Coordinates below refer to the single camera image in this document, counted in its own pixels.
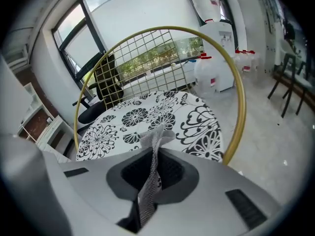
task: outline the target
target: black and white floral tablecloth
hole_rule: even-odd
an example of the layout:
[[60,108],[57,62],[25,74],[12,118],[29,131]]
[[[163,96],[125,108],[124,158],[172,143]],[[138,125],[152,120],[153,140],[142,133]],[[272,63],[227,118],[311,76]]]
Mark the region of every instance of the black and white floral tablecloth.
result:
[[138,149],[140,134],[161,124],[176,134],[163,147],[222,161],[223,139],[216,117],[200,98],[181,91],[147,93],[107,110],[83,136],[76,160]]

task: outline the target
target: dark vent slot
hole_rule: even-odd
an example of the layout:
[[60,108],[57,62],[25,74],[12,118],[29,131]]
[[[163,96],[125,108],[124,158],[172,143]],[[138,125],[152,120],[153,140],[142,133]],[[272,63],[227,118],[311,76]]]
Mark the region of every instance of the dark vent slot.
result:
[[250,230],[267,220],[267,217],[241,190],[231,190],[225,194]]
[[80,174],[83,174],[85,172],[88,172],[89,170],[87,168],[79,168],[71,171],[65,171],[64,174],[66,177],[74,177]]

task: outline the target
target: metal mesh panel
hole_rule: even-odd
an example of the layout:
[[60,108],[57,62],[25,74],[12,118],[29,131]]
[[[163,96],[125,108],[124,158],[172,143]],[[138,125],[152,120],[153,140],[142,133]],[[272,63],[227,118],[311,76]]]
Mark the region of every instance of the metal mesh panel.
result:
[[156,90],[189,91],[169,30],[128,39],[99,64],[94,76],[108,106]]

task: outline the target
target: black window frame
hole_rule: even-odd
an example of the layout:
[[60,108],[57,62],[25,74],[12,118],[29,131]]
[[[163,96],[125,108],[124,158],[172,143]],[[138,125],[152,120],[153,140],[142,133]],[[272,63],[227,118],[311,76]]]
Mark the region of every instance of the black window frame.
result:
[[[231,12],[231,9],[229,7],[229,4],[227,2],[227,0],[220,0],[223,2],[224,4],[224,10],[225,12],[227,12],[227,17],[230,18],[231,20],[225,20],[225,19],[221,19],[221,22],[226,22],[228,24],[231,24],[232,26],[232,31],[233,31],[233,35],[234,35],[234,44],[235,44],[235,49],[238,48],[238,39],[237,39],[237,33],[236,33],[236,28],[235,28],[235,23],[234,23],[234,18]],[[83,83],[82,83],[82,79],[83,77],[93,68],[93,66],[91,66],[92,63],[95,62],[95,59],[98,58],[101,54],[104,54],[106,52],[106,49],[104,47],[104,45],[102,44],[102,41],[100,39],[100,36],[97,34],[97,31],[93,25],[93,21],[90,18],[90,15],[88,13],[88,8],[86,8],[86,5],[84,4],[84,0],[77,0],[71,7],[69,10],[67,10],[67,12],[59,19],[59,21],[57,22],[56,26],[54,28],[52,28],[51,32],[54,35],[59,26],[62,24],[62,22],[67,18],[67,16],[77,7],[77,6],[81,6],[82,11],[84,13],[84,18],[72,29],[72,31],[68,34],[68,36],[64,39],[64,41],[61,43],[61,45],[58,47],[58,44],[54,38],[55,44],[58,48],[58,51],[60,53],[60,56],[62,57],[62,60],[68,70],[68,72],[70,73],[70,75],[72,76],[73,80],[75,81],[75,83],[78,85],[78,87],[80,89],[83,88]],[[202,21],[202,19],[199,17],[197,11],[195,10],[196,13],[196,17],[198,18],[199,24],[200,26],[205,25],[206,23],[204,21]],[[65,52],[65,48],[67,47],[67,45],[71,42],[71,40],[76,36],[76,34],[78,34],[78,32],[85,26],[88,26],[92,37],[99,49],[99,52],[95,54],[95,56],[88,61],[83,67],[81,67],[80,71],[78,71],[77,73],[75,72],[75,67],[73,67],[73,64],[69,61],[69,59],[67,58],[67,54]],[[189,60],[189,59],[195,59],[196,57],[190,57],[187,58],[185,60]],[[161,67],[157,67],[154,68],[151,72],[155,72],[155,71],[159,71],[161,69],[164,69],[166,66],[163,65]],[[137,80],[140,77],[145,76],[145,74],[140,74],[138,76],[135,76],[135,78],[132,78],[131,80],[129,80],[128,82],[125,82],[125,84],[130,83],[133,80]],[[87,96],[87,98],[89,100],[91,100],[93,98],[93,94],[85,89],[85,95]]]
[[[62,22],[67,18],[67,16],[76,8],[77,6],[81,6],[82,11],[84,13],[84,18],[71,30],[71,32],[68,34],[68,36],[63,40],[61,45],[58,47],[58,44],[54,38],[55,44],[58,48],[59,54],[64,62],[64,65],[66,66],[68,72],[70,73],[71,77],[75,81],[75,83],[78,85],[80,89],[83,88],[82,79],[83,77],[93,68],[91,67],[91,61],[95,59],[95,57],[99,57],[100,54],[104,54],[106,52],[104,45],[102,44],[100,37],[96,33],[96,29],[92,23],[92,20],[87,12],[87,8],[84,5],[83,0],[77,0],[70,9],[59,19],[56,26],[52,28],[51,32],[54,35],[57,31],[59,26],[62,24]],[[95,56],[89,60],[83,67],[81,67],[80,71],[77,73],[75,72],[75,67],[73,67],[72,63],[68,60],[67,54],[65,52],[65,49],[67,45],[71,42],[71,40],[79,33],[79,31],[87,26],[90,30],[90,33],[92,35],[93,40],[95,41],[99,52],[95,54]],[[85,89],[85,96],[88,98],[88,100],[91,100],[94,95],[87,89]]]

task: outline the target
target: chair leg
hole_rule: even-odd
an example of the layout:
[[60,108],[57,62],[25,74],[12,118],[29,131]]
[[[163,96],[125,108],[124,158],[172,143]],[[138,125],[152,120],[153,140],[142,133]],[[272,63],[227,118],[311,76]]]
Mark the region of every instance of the chair leg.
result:
[[284,106],[284,109],[283,109],[283,112],[281,114],[281,117],[283,118],[285,113],[286,113],[286,110],[287,110],[287,107],[289,105],[289,102],[290,102],[290,99],[291,99],[291,95],[292,95],[292,91],[293,91],[293,82],[291,83],[291,86],[290,86],[290,89],[289,89],[289,95],[286,99],[286,103],[285,103],[285,106]]
[[285,94],[282,96],[282,99],[286,98],[287,94],[289,93],[290,89],[288,89]]
[[302,96],[301,96],[301,100],[300,100],[300,104],[295,112],[296,115],[299,114],[300,112],[300,109],[301,109],[301,106],[302,106],[302,103],[303,103],[303,100],[304,100],[304,97],[305,97],[305,93],[306,93],[306,89],[303,89],[303,93],[302,93]]
[[276,90],[276,88],[277,88],[277,86],[278,86],[278,84],[279,84],[279,82],[280,82],[280,78],[281,78],[281,77],[278,78],[277,82],[275,83],[274,87],[272,88],[270,94],[268,95],[268,99],[270,99],[270,97],[272,96],[272,94],[273,94],[274,91]]
[[291,84],[290,84],[290,87],[288,89],[288,97],[287,97],[287,100],[286,100],[286,103],[285,103],[285,106],[284,106],[284,109],[283,109],[283,112],[281,114],[281,117],[283,118],[285,113],[286,113],[286,110],[287,110],[287,107],[289,105],[289,102],[290,102],[290,99],[291,99],[291,95],[292,95],[292,91],[293,91],[293,86],[294,86],[294,76],[295,76],[295,57],[292,58],[292,77],[291,77]]
[[274,91],[276,90],[279,82],[280,82],[280,79],[281,77],[283,76],[284,74],[284,70],[286,69],[286,66],[287,66],[287,63],[289,61],[289,55],[286,54],[285,57],[284,57],[284,61],[283,61],[283,68],[282,68],[282,71],[281,71],[281,74],[279,76],[279,78],[277,79],[277,82],[275,83],[274,87],[272,88],[270,94],[268,95],[268,99],[270,99],[270,97],[272,96],[272,94],[274,93]]

